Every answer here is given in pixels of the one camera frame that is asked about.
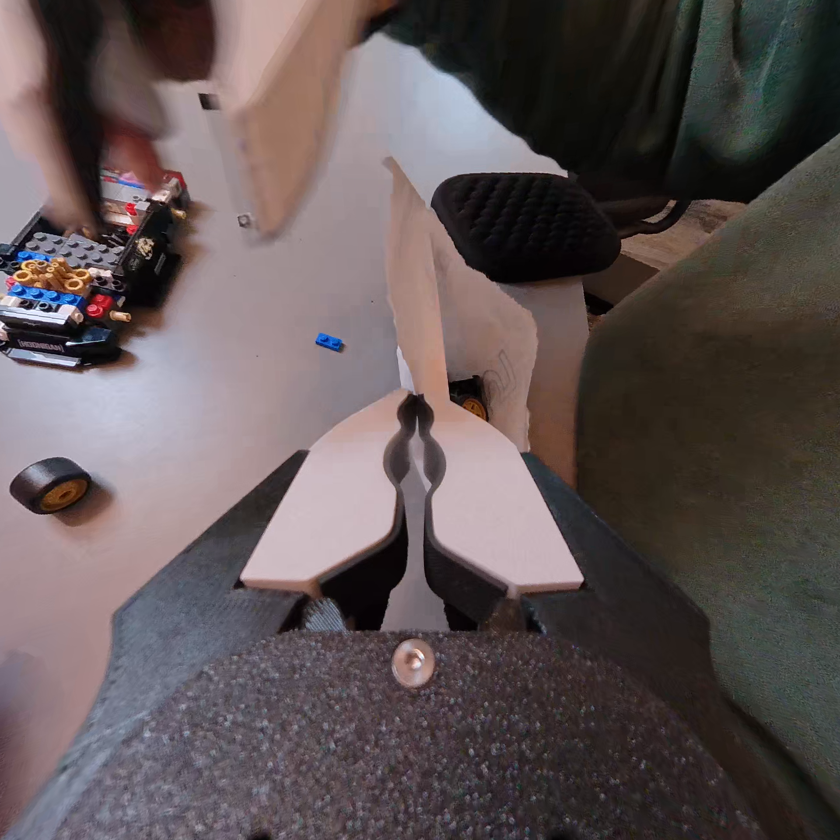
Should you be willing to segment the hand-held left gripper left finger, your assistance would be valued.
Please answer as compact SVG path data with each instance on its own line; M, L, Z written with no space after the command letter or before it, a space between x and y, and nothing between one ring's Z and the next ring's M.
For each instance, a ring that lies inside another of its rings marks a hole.
M408 557L402 482L414 395L395 391L305 454L239 579L250 590L333 600L357 628L382 627Z

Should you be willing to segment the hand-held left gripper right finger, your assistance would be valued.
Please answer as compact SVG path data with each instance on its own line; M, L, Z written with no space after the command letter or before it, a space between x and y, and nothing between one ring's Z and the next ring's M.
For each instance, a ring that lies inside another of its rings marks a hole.
M455 625L504 601L577 592L584 576L518 447L452 402L418 397L426 581Z

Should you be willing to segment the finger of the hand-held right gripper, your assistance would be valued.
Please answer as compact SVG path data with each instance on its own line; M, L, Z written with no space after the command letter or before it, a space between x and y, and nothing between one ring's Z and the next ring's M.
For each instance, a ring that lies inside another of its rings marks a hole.
M308 193L344 62L394 1L225 3L225 118L257 234L278 238Z
M132 16L131 2L2 2L2 125L62 230L102 227L100 169L120 138L165 135Z

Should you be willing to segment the numbered white paper bag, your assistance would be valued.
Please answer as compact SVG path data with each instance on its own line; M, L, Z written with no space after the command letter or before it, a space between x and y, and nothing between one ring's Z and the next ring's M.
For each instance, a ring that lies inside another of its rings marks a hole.
M528 409L539 347L536 322L497 283L467 266L436 214L392 157L386 282L401 377L432 406L451 377L478 375L490 425L530 450Z

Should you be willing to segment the black lego car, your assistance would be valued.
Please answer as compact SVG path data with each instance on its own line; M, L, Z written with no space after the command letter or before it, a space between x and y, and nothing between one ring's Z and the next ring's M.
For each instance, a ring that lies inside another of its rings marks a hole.
M2 244L1 351L10 360L72 371L115 362L133 310L164 301L191 205L183 174L164 170L152 192L105 167L100 187L99 234L60 232L37 213Z

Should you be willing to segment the black lego wheel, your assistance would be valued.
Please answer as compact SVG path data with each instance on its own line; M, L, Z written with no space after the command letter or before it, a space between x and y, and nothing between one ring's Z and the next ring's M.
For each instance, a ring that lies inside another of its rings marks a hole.
M489 411L482 378L473 374L465 379L448 381L448 394L452 403L489 422Z
M70 458L44 458L27 466L10 483L9 493L37 515L53 515L77 504L93 484L89 473Z

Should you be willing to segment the person's right forearm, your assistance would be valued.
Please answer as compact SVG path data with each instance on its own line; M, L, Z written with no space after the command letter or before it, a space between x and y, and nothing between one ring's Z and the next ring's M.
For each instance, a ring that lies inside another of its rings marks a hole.
M377 2L536 154L639 195L748 203L839 131L839 3Z

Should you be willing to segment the person's right hand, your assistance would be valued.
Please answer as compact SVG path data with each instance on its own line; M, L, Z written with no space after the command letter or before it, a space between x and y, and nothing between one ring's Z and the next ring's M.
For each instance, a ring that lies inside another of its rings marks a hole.
M122 119L103 120L104 164L113 170L131 172L144 188L157 192L164 173L152 138Z

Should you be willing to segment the person's green sweatshirt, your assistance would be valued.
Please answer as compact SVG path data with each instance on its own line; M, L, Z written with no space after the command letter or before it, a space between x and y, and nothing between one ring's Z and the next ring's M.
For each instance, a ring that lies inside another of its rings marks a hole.
M838 838L839 139L620 302L581 369L577 487L707 616L782 813Z

